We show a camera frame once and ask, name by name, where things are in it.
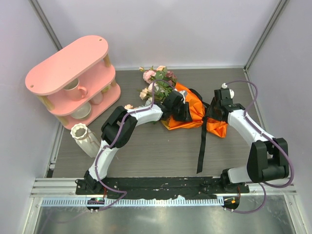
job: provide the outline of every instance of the black ribbon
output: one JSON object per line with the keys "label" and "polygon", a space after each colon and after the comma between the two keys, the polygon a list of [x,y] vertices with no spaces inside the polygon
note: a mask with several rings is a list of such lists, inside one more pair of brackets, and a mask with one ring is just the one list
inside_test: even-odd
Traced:
{"label": "black ribbon", "polygon": [[206,134],[207,134],[207,121],[208,121],[208,108],[209,104],[203,102],[202,96],[194,89],[190,89],[190,91],[195,94],[198,99],[206,106],[205,108],[205,116],[203,117],[203,124],[201,126],[201,143],[198,155],[198,163],[197,163],[197,174],[203,171],[203,164],[204,164],[204,156],[205,156],[205,149],[206,149]]}

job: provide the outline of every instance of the wooden floor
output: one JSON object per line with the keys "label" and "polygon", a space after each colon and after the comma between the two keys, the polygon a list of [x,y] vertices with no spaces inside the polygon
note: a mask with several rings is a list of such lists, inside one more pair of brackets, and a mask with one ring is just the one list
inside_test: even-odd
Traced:
{"label": "wooden floor", "polygon": [[[238,68],[174,72],[178,82],[197,90],[208,103],[214,89],[220,88],[222,83],[245,79],[243,69]],[[116,81],[121,87],[120,99],[89,125],[97,136],[100,136],[102,124],[117,106],[140,106],[144,103],[137,91],[146,86],[140,71],[117,71]],[[234,83],[230,88],[235,92],[236,103],[246,107],[251,102],[246,83]],[[249,114],[259,122],[254,107]],[[127,145],[117,152],[108,176],[195,176],[200,141],[201,128],[169,131],[160,122],[143,124],[135,129]],[[219,176],[223,169],[245,165],[249,150],[247,143],[232,127],[228,128],[226,138],[207,133],[203,172],[198,176]],[[65,129],[53,177],[83,177],[93,161],[76,145],[70,131]]]}

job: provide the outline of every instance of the bowl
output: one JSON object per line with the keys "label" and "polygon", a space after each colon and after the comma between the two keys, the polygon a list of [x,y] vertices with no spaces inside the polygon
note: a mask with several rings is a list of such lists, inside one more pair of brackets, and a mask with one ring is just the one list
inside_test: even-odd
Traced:
{"label": "bowl", "polygon": [[70,116],[73,117],[74,119],[79,119],[79,120],[86,120],[90,117],[91,115],[91,104],[87,102],[83,106],[81,106],[78,110],[73,112]]}

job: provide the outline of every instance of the black mounting plate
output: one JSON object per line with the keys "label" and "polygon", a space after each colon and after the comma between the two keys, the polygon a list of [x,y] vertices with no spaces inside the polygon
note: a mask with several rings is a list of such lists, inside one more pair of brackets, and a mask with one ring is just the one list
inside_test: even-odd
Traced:
{"label": "black mounting plate", "polygon": [[[224,187],[220,178],[205,177],[112,177],[102,180],[111,188],[127,191],[125,199],[175,199],[178,195],[185,199],[211,199],[214,194],[249,193],[249,187],[244,183],[230,184]],[[92,193],[87,189],[84,179],[76,180],[77,195],[103,195],[104,189]],[[108,198],[117,199],[120,194],[107,191]]]}

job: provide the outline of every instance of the orange plastic bag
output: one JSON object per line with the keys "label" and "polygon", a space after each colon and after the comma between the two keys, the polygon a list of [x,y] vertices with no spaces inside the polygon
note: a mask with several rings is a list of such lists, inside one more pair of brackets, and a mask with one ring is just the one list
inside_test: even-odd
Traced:
{"label": "orange plastic bag", "polygon": [[[190,114],[192,122],[179,122],[175,121],[173,117],[170,117],[167,121],[163,120],[162,123],[169,130],[177,128],[198,128],[203,124],[203,117],[205,116],[205,107],[201,100],[193,94],[187,87],[180,83],[176,83],[175,88],[178,91],[186,91],[185,101],[189,103]],[[218,137],[224,138],[226,136],[228,124],[223,121],[217,121],[212,118],[208,118],[207,132],[213,133]]]}

